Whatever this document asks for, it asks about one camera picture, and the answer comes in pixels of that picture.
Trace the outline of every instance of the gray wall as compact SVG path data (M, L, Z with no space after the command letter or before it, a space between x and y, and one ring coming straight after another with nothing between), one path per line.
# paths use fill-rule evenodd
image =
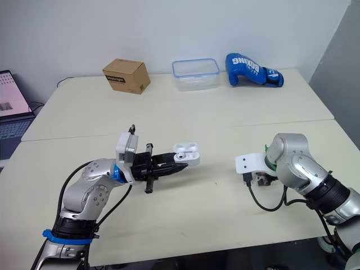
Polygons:
M360 0L352 0L310 86L360 149Z

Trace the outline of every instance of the container lid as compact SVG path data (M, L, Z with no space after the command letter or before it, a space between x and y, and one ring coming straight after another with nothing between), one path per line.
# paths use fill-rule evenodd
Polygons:
M200 77L204 75L217 75L220 73L215 59L194 59L173 62L173 75L176 78Z

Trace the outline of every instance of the laptop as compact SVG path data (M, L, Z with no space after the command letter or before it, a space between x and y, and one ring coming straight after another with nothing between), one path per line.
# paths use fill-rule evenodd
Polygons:
M0 160L10 158L34 118L11 72L0 71Z

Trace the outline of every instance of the printed label on box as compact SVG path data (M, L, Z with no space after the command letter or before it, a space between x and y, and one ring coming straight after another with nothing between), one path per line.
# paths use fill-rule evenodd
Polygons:
M112 81L112 82L117 82L117 83L126 83L124 78L121 77L114 77L114 76L109 76L109 75L105 75L106 79Z

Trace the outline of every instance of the floor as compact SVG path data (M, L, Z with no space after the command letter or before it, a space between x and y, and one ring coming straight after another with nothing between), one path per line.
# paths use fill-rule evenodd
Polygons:
M316 238L279 244L246 247L193 254L174 258L149 260L107 267L93 267L92 270L319 270L344 269L331 266L328 260L334 256L324 252Z

